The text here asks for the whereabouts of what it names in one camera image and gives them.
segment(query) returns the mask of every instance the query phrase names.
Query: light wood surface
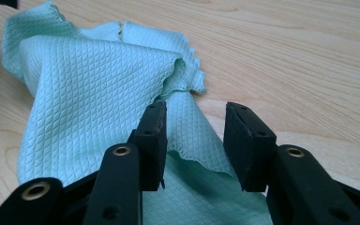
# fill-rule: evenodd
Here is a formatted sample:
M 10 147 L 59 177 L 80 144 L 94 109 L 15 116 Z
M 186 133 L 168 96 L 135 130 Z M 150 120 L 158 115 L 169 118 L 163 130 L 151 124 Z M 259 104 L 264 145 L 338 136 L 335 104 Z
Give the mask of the light wood surface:
M 22 0 L 20 10 L 43 2 Z M 247 105 L 278 144 L 306 148 L 334 178 L 360 189 L 360 1 L 54 3 L 77 26 L 130 20 L 183 32 L 206 74 L 208 91 L 195 98 L 220 137 L 226 102 Z M 0 6 L 0 44 L 5 19 L 17 12 Z M 32 104 L 0 62 L 0 204 L 18 186 Z

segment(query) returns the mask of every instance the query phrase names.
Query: brass insert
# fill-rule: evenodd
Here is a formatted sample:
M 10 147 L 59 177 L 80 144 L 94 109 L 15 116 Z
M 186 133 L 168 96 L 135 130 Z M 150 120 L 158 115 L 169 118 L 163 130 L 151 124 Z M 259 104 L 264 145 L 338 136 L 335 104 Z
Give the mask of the brass insert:
M 28 187 L 23 193 L 22 198 L 26 201 L 33 201 L 39 199 L 40 197 L 44 196 L 46 193 L 49 192 L 51 185 L 48 183 L 41 181 L 35 183 Z
M 302 158 L 304 156 L 304 153 L 297 148 L 287 148 L 286 151 L 291 157 Z
M 130 153 L 130 148 L 127 146 L 117 147 L 113 150 L 113 154 L 119 157 L 125 156 Z

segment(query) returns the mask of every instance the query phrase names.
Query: black object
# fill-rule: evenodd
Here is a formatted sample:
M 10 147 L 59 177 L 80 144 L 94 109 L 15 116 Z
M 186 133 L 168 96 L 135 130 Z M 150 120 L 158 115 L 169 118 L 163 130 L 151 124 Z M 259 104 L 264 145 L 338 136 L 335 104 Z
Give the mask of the black object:
M 143 224 L 143 191 L 163 183 L 166 150 L 161 101 L 145 109 L 127 143 L 107 149 L 99 171 L 67 187 L 55 178 L 19 186 L 0 207 L 0 225 Z
M 12 8 L 18 7 L 18 1 L 17 0 L 0 0 L 1 5 L 5 5 Z
M 267 192 L 274 224 L 360 224 L 360 191 L 326 173 L 309 151 L 276 145 L 248 107 L 229 102 L 224 148 L 242 190 Z M 0 207 L 0 224 L 142 224 L 143 191 L 163 184 L 166 104 L 146 108 L 127 143 L 109 148 L 100 170 L 62 188 L 54 178 L 18 187 Z
M 274 224 L 360 224 L 355 204 L 360 205 L 360 192 L 354 194 L 351 187 L 343 191 L 309 151 L 277 147 L 275 139 L 251 109 L 227 104 L 226 153 L 242 189 L 262 191 L 269 186 L 266 200 Z

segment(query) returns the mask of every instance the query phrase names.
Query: wood grain surface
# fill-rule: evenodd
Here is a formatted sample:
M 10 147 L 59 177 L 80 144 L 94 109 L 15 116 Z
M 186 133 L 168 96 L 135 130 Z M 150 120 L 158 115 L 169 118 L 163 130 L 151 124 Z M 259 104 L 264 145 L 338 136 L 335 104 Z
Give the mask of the wood grain surface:
M 43 2 L 22 0 L 20 10 Z M 360 189 L 360 1 L 54 3 L 77 26 L 130 20 L 183 32 L 206 74 L 207 93 L 195 98 L 220 137 L 226 102 L 247 105 L 278 144 L 306 148 L 335 179 Z M 17 12 L 0 6 L 0 45 L 6 18 Z M 18 186 L 32 104 L 0 62 L 0 204 Z

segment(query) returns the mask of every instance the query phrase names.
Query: microfiber cloth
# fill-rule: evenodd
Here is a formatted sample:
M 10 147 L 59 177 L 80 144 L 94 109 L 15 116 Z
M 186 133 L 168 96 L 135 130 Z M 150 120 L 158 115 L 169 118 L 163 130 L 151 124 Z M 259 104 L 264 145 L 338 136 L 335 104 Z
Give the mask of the microfiber cloth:
M 189 91 L 204 74 L 177 32 L 125 22 L 78 28 L 46 2 L 7 19 L 4 68 L 35 97 L 20 148 L 19 182 L 66 186 L 125 143 L 146 106 L 166 100 L 165 190 L 145 192 L 145 224 L 271 223 L 260 194 L 241 192 L 222 142 Z

